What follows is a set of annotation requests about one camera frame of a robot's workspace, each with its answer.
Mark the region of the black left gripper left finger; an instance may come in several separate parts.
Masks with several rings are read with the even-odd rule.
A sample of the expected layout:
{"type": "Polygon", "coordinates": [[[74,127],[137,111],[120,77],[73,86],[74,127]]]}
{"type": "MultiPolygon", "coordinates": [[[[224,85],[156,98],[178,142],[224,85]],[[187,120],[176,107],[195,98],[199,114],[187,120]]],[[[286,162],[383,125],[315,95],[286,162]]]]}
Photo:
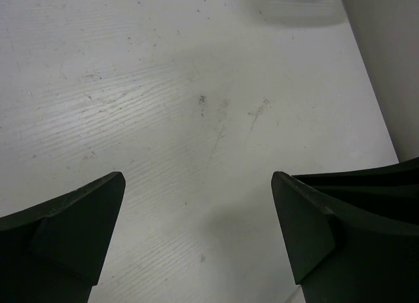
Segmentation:
{"type": "Polygon", "coordinates": [[[2,302],[87,302],[100,279],[126,181],[109,173],[1,217],[2,302]]]}

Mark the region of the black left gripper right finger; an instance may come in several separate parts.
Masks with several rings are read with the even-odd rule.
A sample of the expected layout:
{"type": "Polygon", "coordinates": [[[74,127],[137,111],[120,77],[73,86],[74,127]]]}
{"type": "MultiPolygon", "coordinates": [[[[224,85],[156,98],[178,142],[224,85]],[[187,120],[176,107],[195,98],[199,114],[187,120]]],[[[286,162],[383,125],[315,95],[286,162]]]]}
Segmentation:
{"type": "Polygon", "coordinates": [[[418,301],[418,160],[288,175],[272,194],[307,302],[418,301]]]}

